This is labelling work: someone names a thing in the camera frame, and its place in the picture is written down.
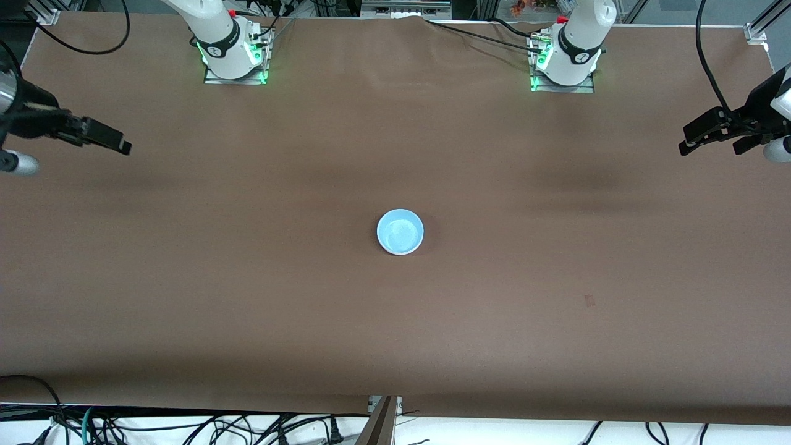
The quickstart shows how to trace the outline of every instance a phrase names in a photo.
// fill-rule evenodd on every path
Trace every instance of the brown paper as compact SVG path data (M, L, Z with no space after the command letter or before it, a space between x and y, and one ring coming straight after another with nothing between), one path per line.
M53 31L107 48L123 16ZM298 20L258 87L203 85L189 37L36 37L26 78L134 148L6 142L41 171L0 177L2 373L74 403L791 423L791 170L679 156L717 104L692 29L613 29L593 95L418 18ZM766 54L704 37L739 106ZM407 257L374 234L396 207Z

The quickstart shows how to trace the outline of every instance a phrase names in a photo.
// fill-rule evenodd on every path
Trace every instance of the light blue bowl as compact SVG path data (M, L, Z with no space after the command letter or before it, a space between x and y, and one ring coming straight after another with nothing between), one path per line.
M423 222L405 208L390 210L379 220L377 238L384 250L393 255L413 253L423 242Z

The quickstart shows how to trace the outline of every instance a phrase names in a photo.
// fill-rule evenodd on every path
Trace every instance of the metal bracket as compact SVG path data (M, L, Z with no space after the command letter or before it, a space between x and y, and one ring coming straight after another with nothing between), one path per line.
M752 28L752 23L747 23L744 26L744 38L747 39L747 44L750 45L763 45L766 43L766 33L759 32L758 34L754 34L754 29Z
M744 36L751 45L766 43L766 30L791 10L791 0L774 0L753 21L744 26Z
M396 416L401 405L397 396L378 396L373 414L365 422L365 427L355 445L392 445Z
M383 397L386 396L368 396L368 414L373 413L373 410L377 408ZM395 401L397 402L395 414L400 416L403 411L403 402L401 396L396 397Z
M550 93L593 93L593 74L588 74L588 77L582 81L581 84L575 86L558 85L551 81L546 74L536 68L542 56L546 56L549 51L552 51L552 46L549 44L551 37L548 33L541 30L534 32L533 36L527 37L526 41L528 48L538 48L543 52L536 54L531 52L528 54L528 65L530 65L530 90L531 91L548 91Z
M253 22L253 32L261 32L258 23ZM260 65L253 68L247 75L238 79L224 79L215 75L207 66L206 73L203 75L203 83L207 85L266 85L269 80L269 63L272 60L272 48L274 46L274 28L266 31L251 44L261 45L260 49L253 52L254 56L260 56L263 60Z

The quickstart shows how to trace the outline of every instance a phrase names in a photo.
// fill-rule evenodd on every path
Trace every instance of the mounting plate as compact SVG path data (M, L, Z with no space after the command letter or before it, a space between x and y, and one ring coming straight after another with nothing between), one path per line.
M528 48L538 48L542 51L547 50L548 43L551 39L549 33L541 30L534 32L533 37L526 37ZM530 90L531 91L548 91L550 93L593 93L593 74L588 74L588 77L582 81L581 84L575 86L558 85L551 81L547 75L536 68L538 59L544 54L536 54L534 52L528 53L528 64L530 65Z
M253 33L261 32L260 24L252 22L254 29ZM269 80L269 63L272 60L272 47L274 42L274 28L266 31L261 37L251 41L251 44L261 45L260 49L256 49L254 54L260 54L263 60L260 65L253 68L247 75L238 79L224 79L217 77L209 67L206 67L206 72L203 75L203 83L207 85L266 85Z

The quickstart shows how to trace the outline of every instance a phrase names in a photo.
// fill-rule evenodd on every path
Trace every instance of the power cord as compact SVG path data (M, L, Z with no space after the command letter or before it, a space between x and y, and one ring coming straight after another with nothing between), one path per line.
M703 429L700 430L700 437L698 438L698 445L703 445L703 438L706 437L707 431L709 431L709 424L703 424Z
M522 45L517 45L517 44L512 44L510 42L505 42L503 40L493 39L493 38L488 37L488 36L481 36L480 34L475 34L474 32L469 32L469 31L466 31L464 29L453 28L452 26L443 25L442 23L436 23L436 22L433 22L433 21L428 21L428 23L430 23L430 24L432 24L434 26L437 26L439 28L444 28L444 29L447 29L447 30L450 30L450 31L453 31L453 32L460 32L462 34L467 34L468 36L477 37L477 38L483 39L483 40L489 40L490 42L495 42L496 44L505 45L507 47L516 48L516 49L520 49L520 50L527 51L527 52L535 52L536 54L541 52L541 50L539 50L538 48L528 48L528 47L525 47L525 46L522 46Z
M530 35L531 35L530 32L522 32L519 29L514 28L513 26L511 26L511 24L509 22L507 22L505 20L502 20L501 18L492 17L492 18L490 18L487 21L493 21L495 23L499 23L500 25L505 26L505 29L508 29L510 32L513 32L514 34L516 34L518 36L530 37Z
M329 443L329 445L336 445L341 442L343 442L343 436L338 430L338 421L335 419L335 416L332 416L330 417L330 435L329 438L327 438L327 443Z
M727 117L739 128L745 128L756 134L766 135L767 134L766 131L761 131L758 128L755 128L750 124L744 122L744 120L739 118L733 112L733 110L731 110L731 108L728 106L728 102L725 100L725 95L722 94L722 91L720 90L720 86L717 84L717 79L714 78L714 74L711 72L709 63L706 61L706 56L703 54L703 45L701 43L703 8L705 7L706 7L706 0L700 0L700 6L698 7L698 16L695 18L695 23L694 23L694 45L695 45L695 49L698 50L698 58L700 59L700 64L703 67L703 72L706 73L706 77L709 79L709 84L711 84L711 89L714 90L714 95L717 96L717 100L720 102L720 106L722 106L723 108L725 117Z
M60 397L58 397L58 394L55 392L55 390L52 389L52 386L50 386L49 383L45 382L41 378L34 377L32 375L12 374L12 375L2 375L2 376L0 376L0 383L8 382L8 381L11 381L11 380L25 380L27 382L35 382L35 383L38 383L39 385L43 386L47 390L47 392L50 394L50 396L52 397L52 400L55 401L55 407L57 409L57 413L60 415L60 420L62 420L64 424L68 423L68 418L66 417L66 413L63 411L63 404L60 402ZM70 445L70 443L71 443L71 441L69 439L69 436L70 436L70 434L67 431L66 432L66 445Z
M670 445L670 439L668 438L668 432L665 431L664 425L662 424L662 422L657 422L657 424L659 425L659 429L662 431L662 435L664 436L664 442L659 440L659 438L656 437L653 434L653 431L651 431L651 422L645 422L645 430L651 436L651 439L653 439L653 441L656 442L658 445Z
M17 78L22 78L22 65L19 63L19 59L11 50L11 47L4 40L0 40L0 46L2 49L6 51L8 54L9 59L13 63L13 73L17 76Z
M264 34L266 34L267 32L271 31L274 28L274 24L278 22L279 18L280 18L280 16L274 16L274 20L272 21L272 23L266 29L264 29L261 33L255 34L252 38L253 39L257 39L257 38L263 36Z
M31 445L44 445L47 442L47 436L51 430L52 427L47 427L47 429L45 429L43 432L41 432L41 434L39 434L38 437L36 437L36 440L33 440Z
M593 436L596 434L596 431L599 429L599 427L603 423L604 423L603 420L599 420L598 422L596 422L593 425L593 428L591 428L591 432L588 433L588 438L585 439L585 441L583 441L580 445L591 445L591 441L593 440Z
M36 27L37 27L37 28L38 28L38 29L39 29L41 32L43 32L44 34L47 34L47 35L48 35L48 36L49 36L51 39L53 39L54 41L58 42L58 43L59 43L59 44L61 44L62 46L66 47L66 48L69 48L71 51L75 51L75 52L78 52L78 53L80 53L80 54L87 54L87 55L105 55L105 54L110 54L111 52L116 52L116 51L118 51L119 49L121 49L121 47L122 47L122 46L123 46L123 45L124 45L124 44L127 42L127 40L129 39L129 31L131 30L131 23L130 23L130 18L129 18L129 9L127 8L127 2L126 2L126 0L121 0L121 5L123 5L123 13L124 13L124 15L126 16L126 19L127 19L127 30L126 30L126 32L123 34L123 38L121 39L120 43L118 43L116 46L114 46L114 47L112 47L112 48L110 48L110 49L106 49L106 50L103 50L103 51L90 51L90 50L81 49L81 48L77 48L77 47L75 47L75 46L73 46L73 45L70 45L70 44L68 44L68 43L64 42L63 40L60 40L60 39L59 39L59 38L58 38L58 37L57 37L55 34L53 34L52 32L50 32L48 29L44 28L44 27L43 27L43 26L42 26L42 25L41 25L41 24L40 24L40 23L39 23L39 22L36 20L36 18L35 18L34 16L30 15L30 13L29 13L28 11L25 11L25 16L26 16L26 17L28 18L28 20L30 20L30 21L31 21L31 22L32 22L32 23L33 23L33 24L34 24L34 25L35 25L35 26L36 26Z

